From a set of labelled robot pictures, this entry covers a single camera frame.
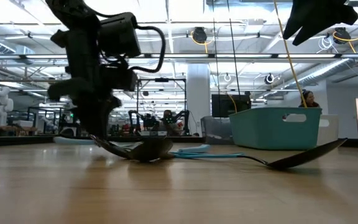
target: black spoon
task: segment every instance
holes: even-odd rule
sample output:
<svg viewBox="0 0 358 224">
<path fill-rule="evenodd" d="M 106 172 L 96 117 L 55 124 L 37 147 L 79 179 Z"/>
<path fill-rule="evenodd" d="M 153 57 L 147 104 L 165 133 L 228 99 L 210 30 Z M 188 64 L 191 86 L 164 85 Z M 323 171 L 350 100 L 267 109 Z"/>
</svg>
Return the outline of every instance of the black spoon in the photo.
<svg viewBox="0 0 358 224">
<path fill-rule="evenodd" d="M 173 158 L 174 155 L 170 155 L 168 152 L 172 148 L 173 143 L 168 139 L 146 139 L 143 144 L 137 146 L 133 150 L 127 151 L 119 146 L 115 146 L 106 140 L 91 136 L 95 143 L 99 147 L 103 147 L 105 150 L 126 159 L 133 159 L 140 162 L 150 162 L 156 159 Z M 267 162 L 263 159 L 259 159 L 253 156 L 237 156 L 238 158 L 247 158 L 257 161 L 265 166 L 273 169 L 288 169 L 296 167 L 307 162 L 313 161 L 346 142 L 347 139 L 338 139 L 336 141 L 327 143 L 322 146 L 318 146 L 314 149 L 301 152 L 294 156 L 290 156 L 284 159 L 280 159 L 274 162 Z"/>
<path fill-rule="evenodd" d="M 329 152 L 331 152 L 332 150 L 338 148 L 339 146 L 341 146 L 342 144 L 344 144 L 346 142 L 347 139 L 338 139 L 336 141 L 327 143 L 325 145 L 322 146 L 318 146 L 314 149 L 309 149 L 305 152 L 301 152 L 299 154 L 284 158 L 284 159 L 280 159 L 274 162 L 267 162 L 263 159 L 258 159 L 256 157 L 252 157 L 252 156 L 238 156 L 241 158 L 248 158 L 248 159 L 252 159 L 254 161 L 257 161 L 263 165 L 266 165 L 270 168 L 273 169 L 288 169 L 288 168 L 292 168 L 292 167 L 296 167 L 302 164 L 305 164 L 307 162 L 313 161 Z"/>
</svg>

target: white robot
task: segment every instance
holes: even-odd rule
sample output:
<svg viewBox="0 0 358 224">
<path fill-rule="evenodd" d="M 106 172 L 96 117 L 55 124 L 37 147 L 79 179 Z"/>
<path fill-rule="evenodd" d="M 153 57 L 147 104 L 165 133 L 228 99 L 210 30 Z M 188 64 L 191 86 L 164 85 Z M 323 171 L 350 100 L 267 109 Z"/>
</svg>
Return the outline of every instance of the white robot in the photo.
<svg viewBox="0 0 358 224">
<path fill-rule="evenodd" d="M 40 120 L 45 122 L 45 125 L 46 126 L 50 126 L 52 127 L 52 129 L 54 131 L 56 131 L 58 129 L 58 126 L 56 124 L 53 123 L 53 121 L 51 120 L 48 120 L 44 115 L 39 115 L 40 116 Z"/>
<path fill-rule="evenodd" d="M 0 87 L 0 126 L 6 125 L 7 112 L 13 110 L 13 100 L 8 97 L 11 89 Z"/>
</svg>

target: white pillar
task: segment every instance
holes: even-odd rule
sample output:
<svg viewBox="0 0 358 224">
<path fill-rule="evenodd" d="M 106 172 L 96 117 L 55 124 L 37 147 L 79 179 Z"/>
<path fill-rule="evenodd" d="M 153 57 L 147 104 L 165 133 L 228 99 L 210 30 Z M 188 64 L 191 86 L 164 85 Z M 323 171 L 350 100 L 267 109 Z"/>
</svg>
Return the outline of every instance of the white pillar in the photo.
<svg viewBox="0 0 358 224">
<path fill-rule="evenodd" d="M 189 64 L 187 69 L 186 94 L 190 133 L 201 135 L 201 118 L 211 114 L 208 64 Z"/>
</svg>

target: wooden table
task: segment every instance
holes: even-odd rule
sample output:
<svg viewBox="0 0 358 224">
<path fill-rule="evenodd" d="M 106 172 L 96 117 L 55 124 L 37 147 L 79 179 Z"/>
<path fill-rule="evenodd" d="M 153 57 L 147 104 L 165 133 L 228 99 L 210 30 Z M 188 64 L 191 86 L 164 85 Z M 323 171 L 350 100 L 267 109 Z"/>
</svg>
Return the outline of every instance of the wooden table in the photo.
<svg viewBox="0 0 358 224">
<path fill-rule="evenodd" d="M 96 146 L 0 147 L 0 223 L 358 223 L 358 149 L 279 172 L 246 159 L 139 164 Z"/>
<path fill-rule="evenodd" d="M 31 131 L 37 131 L 35 127 L 15 127 L 15 126 L 0 126 L 0 129 L 3 131 L 14 131 L 16 136 L 26 136 Z"/>
</svg>

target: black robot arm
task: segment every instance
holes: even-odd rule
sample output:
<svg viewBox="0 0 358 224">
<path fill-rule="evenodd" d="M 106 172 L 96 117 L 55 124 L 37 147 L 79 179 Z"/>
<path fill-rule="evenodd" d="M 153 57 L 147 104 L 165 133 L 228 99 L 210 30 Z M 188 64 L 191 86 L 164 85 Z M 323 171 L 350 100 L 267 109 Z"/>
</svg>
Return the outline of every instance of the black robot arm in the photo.
<svg viewBox="0 0 358 224">
<path fill-rule="evenodd" d="M 176 123 L 179 118 L 184 118 L 184 125 L 183 125 L 183 130 L 184 130 L 184 135 L 185 136 L 189 136 L 190 135 L 190 130 L 189 130 L 189 115 L 190 112 L 188 110 L 183 110 L 181 112 L 179 112 L 178 114 L 176 114 L 175 116 L 172 116 L 172 112 L 170 110 L 166 110 L 164 112 L 164 116 L 161 119 L 162 123 L 165 125 L 165 127 L 170 128 L 169 124 L 170 123 Z"/>
<path fill-rule="evenodd" d="M 100 14 L 83 0 L 46 0 L 46 3 L 68 28 L 68 31 L 58 30 L 51 40 L 66 48 L 66 71 L 71 75 L 71 79 L 50 86 L 49 98 L 59 100 L 61 96 L 70 96 L 76 106 L 72 111 L 81 125 L 89 134 L 105 138 L 109 114 L 121 106 L 112 96 L 112 90 L 134 91 L 137 81 L 134 70 L 153 73 L 161 69 L 164 34 L 156 27 L 139 27 L 130 12 L 111 16 Z M 100 21 L 97 16 L 108 19 Z M 135 29 L 155 30 L 161 36 L 162 49 L 156 69 L 129 68 L 126 57 L 141 54 Z"/>
</svg>

